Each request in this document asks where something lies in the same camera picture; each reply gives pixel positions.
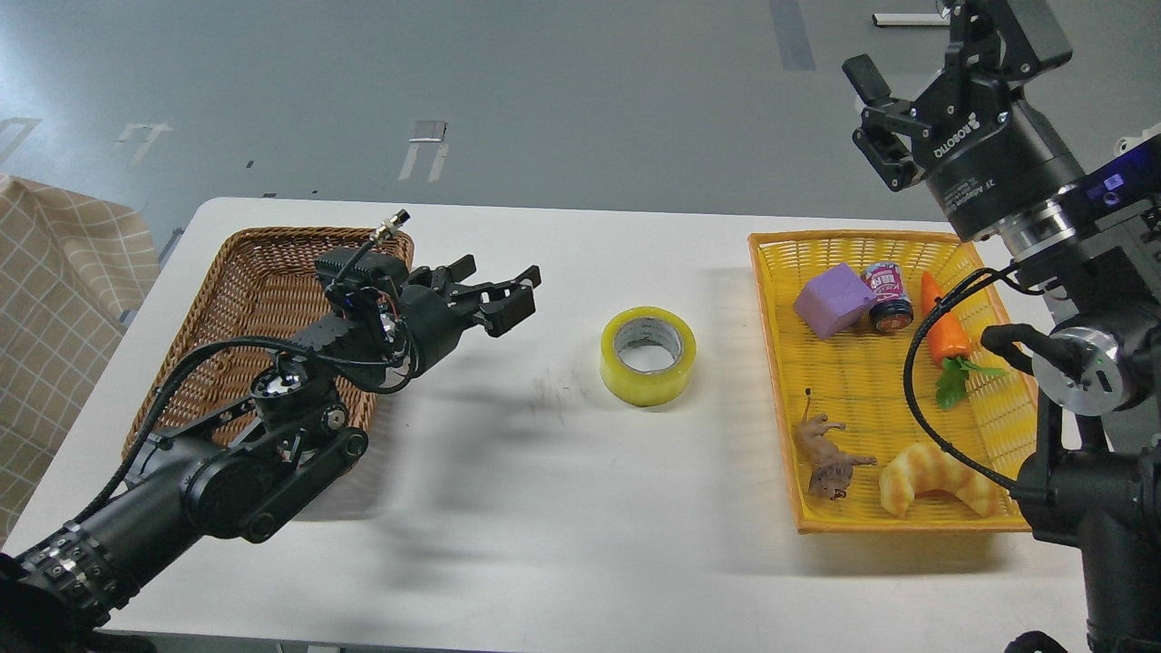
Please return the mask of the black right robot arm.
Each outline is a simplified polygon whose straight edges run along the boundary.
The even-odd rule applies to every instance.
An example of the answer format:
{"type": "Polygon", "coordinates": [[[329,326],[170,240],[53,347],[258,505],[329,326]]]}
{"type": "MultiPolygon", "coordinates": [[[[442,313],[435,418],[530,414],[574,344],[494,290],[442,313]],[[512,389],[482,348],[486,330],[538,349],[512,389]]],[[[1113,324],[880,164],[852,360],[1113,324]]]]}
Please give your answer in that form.
{"type": "Polygon", "coordinates": [[[986,326],[982,345],[1032,376],[1036,445],[1008,478],[1038,541],[1079,548],[1095,652],[1156,652],[1158,135],[1086,173],[1024,85],[1070,59],[1044,1],[945,1],[940,73],[892,95],[867,55],[843,70],[863,101],[854,144],[890,191],[925,182],[961,241],[1003,241],[933,307],[946,316],[1002,281],[1041,294],[1053,330],[986,326]]]}

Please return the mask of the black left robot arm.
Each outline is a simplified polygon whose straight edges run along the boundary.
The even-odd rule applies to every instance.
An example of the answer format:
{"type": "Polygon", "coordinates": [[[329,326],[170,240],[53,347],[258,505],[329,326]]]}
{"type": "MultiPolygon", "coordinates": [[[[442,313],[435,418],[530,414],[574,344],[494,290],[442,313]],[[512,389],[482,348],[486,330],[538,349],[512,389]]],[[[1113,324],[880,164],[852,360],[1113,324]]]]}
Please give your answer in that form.
{"type": "Polygon", "coordinates": [[[3,555],[3,651],[151,650],[104,636],[115,610],[205,537],[261,544],[365,455],[337,389],[390,395],[449,356],[481,326],[502,337],[535,310],[531,266],[469,285],[473,256],[410,271],[380,249],[406,223],[396,211],[359,247],[313,259],[329,310],[291,337],[216,340],[183,356],[156,390],[128,453],[91,504],[19,555],[3,555]],[[159,426],[188,376],[235,349],[267,366],[238,399],[180,426],[159,426]]]}

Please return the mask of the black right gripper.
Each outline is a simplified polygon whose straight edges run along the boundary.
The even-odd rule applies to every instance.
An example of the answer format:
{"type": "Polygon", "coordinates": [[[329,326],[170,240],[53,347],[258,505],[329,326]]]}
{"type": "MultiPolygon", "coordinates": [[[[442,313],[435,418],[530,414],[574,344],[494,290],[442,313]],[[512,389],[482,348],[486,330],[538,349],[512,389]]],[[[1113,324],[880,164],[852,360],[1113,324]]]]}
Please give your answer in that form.
{"type": "MultiPolygon", "coordinates": [[[[940,76],[950,114],[966,106],[974,77],[1021,86],[1073,57],[1046,1],[942,1],[942,10],[950,20],[940,76]]],[[[1001,218],[1086,174],[1048,117],[1023,96],[1005,112],[971,109],[933,130],[933,80],[906,100],[892,95],[867,53],[848,58],[842,70],[863,103],[854,146],[888,191],[926,182],[959,239],[982,239],[1001,218]]]]}

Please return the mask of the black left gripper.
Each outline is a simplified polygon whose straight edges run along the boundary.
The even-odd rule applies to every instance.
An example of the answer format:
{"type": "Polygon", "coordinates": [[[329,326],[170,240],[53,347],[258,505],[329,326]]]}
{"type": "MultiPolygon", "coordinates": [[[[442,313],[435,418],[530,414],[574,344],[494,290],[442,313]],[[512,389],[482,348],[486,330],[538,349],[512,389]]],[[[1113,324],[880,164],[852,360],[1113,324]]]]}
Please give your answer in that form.
{"type": "Polygon", "coordinates": [[[473,326],[498,338],[535,313],[534,289],[541,284],[538,265],[506,281],[462,285],[475,272],[475,256],[463,254],[448,265],[416,268],[406,278],[401,316],[413,368],[437,365],[473,326]],[[459,294],[459,310],[453,294],[459,294]]]}

